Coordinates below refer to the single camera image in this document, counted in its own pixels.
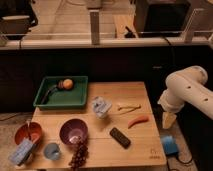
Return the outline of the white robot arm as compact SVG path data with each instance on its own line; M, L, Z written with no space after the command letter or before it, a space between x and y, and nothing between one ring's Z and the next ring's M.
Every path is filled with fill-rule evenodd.
M158 104L163 108L162 127L169 129L185 103L190 103L213 120L213 91L205 84L208 74L201 66L175 71L166 77L166 89Z

